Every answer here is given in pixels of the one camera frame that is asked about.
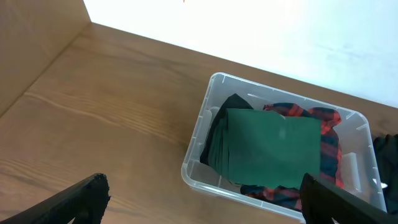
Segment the wood grain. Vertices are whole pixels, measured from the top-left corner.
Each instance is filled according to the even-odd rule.
[[[0,1],[0,114],[89,23],[81,0]]]
[[[358,110],[373,134],[398,132],[397,109],[92,24],[0,119],[0,218],[103,172],[103,223],[298,223],[183,182],[215,72]]]

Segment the plaid shirt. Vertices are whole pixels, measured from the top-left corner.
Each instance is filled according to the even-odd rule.
[[[340,188],[344,187],[340,171],[341,148],[338,135],[333,130],[333,127],[341,122],[340,115],[336,110],[312,108],[306,111],[294,103],[265,105],[264,110],[275,111],[283,116],[303,116],[322,120],[320,178],[328,180]],[[270,189],[255,185],[242,185],[241,193],[301,212],[300,192],[296,188],[279,186],[276,189]]]

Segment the wooden table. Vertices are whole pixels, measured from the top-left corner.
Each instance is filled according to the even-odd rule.
[[[358,110],[373,135],[398,133],[395,108],[92,24],[0,118],[0,219],[103,172],[103,223],[298,223],[183,182],[215,72]]]

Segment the storage box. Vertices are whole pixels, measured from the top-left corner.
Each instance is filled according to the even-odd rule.
[[[361,113],[304,96],[278,90],[225,73],[210,78],[205,99],[181,168],[183,180],[194,190],[243,202],[304,221],[300,212],[284,208],[239,193],[239,186],[222,178],[211,167],[199,162],[211,122],[224,101],[237,93],[255,110],[271,103],[296,103],[304,109],[332,108],[339,112],[342,122],[334,127],[342,148],[341,171],[345,190],[365,202],[386,211],[376,157],[373,151],[368,120]]]

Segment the white wall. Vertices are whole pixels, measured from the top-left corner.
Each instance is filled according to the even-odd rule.
[[[85,4],[91,20],[105,26],[398,108],[395,0]]]

